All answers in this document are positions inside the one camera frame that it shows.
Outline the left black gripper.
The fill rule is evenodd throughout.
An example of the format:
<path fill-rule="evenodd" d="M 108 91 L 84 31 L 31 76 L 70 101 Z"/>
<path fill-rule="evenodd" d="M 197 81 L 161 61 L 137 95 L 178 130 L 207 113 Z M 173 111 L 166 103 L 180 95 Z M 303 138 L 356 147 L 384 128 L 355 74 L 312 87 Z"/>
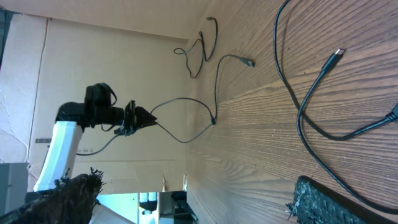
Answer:
<path fill-rule="evenodd" d="M 124 120 L 122 125 L 114 134 L 120 136 L 130 136 L 136 132 L 136 128 L 145 128 L 157 124 L 157 118 L 150 114 L 143 107 L 136 107 L 135 101 L 131 100 L 124 109 Z"/>

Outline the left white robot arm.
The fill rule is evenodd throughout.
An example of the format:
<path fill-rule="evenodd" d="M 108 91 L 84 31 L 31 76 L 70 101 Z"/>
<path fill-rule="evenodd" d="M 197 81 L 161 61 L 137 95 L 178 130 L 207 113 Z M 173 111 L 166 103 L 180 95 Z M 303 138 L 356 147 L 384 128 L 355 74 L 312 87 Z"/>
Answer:
<path fill-rule="evenodd" d="M 130 136 L 137 130 L 156 125 L 157 118 L 135 101 L 130 101 L 125 108 L 115 107 L 116 94 L 105 83 L 97 83 L 86 88 L 82 103 L 68 102 L 59 107 L 52 131 L 45 161 L 34 185 L 34 191 L 55 188 L 55 181 L 70 177 L 78 145 L 86 128 L 107 124 L 117 127 L 115 136 Z"/>

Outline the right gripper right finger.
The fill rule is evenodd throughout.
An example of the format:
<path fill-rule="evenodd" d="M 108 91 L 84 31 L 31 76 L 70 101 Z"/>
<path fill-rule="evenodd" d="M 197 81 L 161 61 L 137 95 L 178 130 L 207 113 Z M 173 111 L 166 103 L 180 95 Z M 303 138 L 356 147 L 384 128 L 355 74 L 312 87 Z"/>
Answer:
<path fill-rule="evenodd" d="M 293 202 L 286 206 L 297 223 L 394 224 L 305 175 L 297 179 Z"/>

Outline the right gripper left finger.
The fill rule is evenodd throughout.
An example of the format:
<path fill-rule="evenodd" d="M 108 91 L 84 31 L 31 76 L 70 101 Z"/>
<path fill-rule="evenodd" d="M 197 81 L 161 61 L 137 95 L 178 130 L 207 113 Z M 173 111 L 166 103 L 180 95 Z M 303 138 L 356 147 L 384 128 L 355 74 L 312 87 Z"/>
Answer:
<path fill-rule="evenodd" d="M 88 224 L 96 199 L 102 191 L 104 172 L 91 168 L 90 173 L 74 178 L 69 171 L 54 180 L 55 187 L 35 192 L 36 199 L 1 216 L 5 223 L 79 223 Z"/>

